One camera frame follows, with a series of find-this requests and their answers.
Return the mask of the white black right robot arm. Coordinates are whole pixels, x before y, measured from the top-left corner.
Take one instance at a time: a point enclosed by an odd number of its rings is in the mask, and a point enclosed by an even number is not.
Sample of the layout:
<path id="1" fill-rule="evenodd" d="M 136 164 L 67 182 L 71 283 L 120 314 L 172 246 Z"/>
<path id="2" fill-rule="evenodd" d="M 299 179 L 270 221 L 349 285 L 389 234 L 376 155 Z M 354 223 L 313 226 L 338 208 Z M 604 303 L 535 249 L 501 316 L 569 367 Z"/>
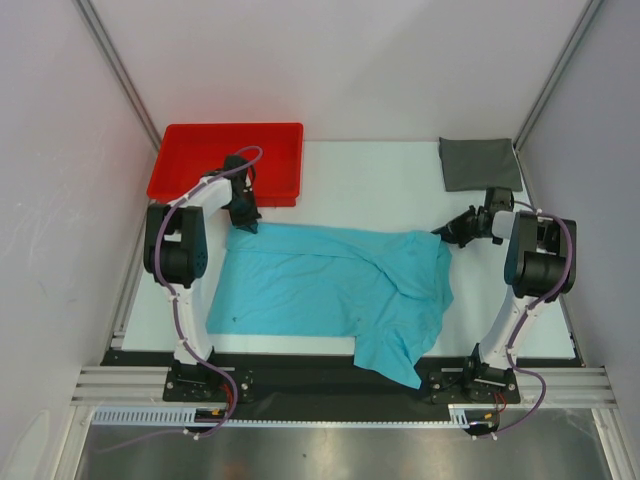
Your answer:
<path id="1" fill-rule="evenodd" d="M 517 356 L 525 335 L 543 309 L 568 293 L 576 277 L 577 225 L 524 204 L 513 192 L 490 187 L 484 204 L 471 206 L 434 233 L 460 248 L 489 238 L 507 242 L 504 302 L 486 336 L 464 359 L 461 371 L 428 375 L 434 404 L 517 402 Z"/>

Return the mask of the light blue t-shirt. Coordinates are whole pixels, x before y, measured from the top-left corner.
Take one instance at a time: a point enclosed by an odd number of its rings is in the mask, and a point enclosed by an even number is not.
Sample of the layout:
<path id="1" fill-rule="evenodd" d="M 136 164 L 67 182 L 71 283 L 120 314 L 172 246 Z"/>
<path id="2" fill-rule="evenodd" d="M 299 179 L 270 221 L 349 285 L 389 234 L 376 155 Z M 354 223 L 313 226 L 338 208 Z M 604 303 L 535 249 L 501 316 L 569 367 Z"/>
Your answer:
<path id="1" fill-rule="evenodd" d="M 229 233 L 211 334 L 352 337 L 355 366 L 412 389 L 453 301 L 452 255 L 424 231 L 265 224 Z"/>

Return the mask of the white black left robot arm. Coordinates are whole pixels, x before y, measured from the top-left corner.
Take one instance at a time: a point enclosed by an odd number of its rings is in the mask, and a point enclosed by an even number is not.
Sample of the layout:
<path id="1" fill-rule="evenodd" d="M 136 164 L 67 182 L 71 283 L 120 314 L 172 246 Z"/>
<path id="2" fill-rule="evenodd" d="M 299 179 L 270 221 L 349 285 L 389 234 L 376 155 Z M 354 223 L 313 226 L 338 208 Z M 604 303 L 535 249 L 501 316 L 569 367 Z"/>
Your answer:
<path id="1" fill-rule="evenodd" d="M 258 146 L 243 147 L 187 192 L 167 203 L 153 203 L 146 211 L 143 265 L 165 289 L 177 335 L 174 359 L 184 366 L 198 365 L 189 371 L 185 385 L 202 400 L 214 397 L 221 387 L 220 369 L 209 361 L 213 345 L 199 299 L 209 262 L 205 223 L 226 211 L 234 228 L 258 232 L 261 214 L 253 183 L 262 156 Z"/>

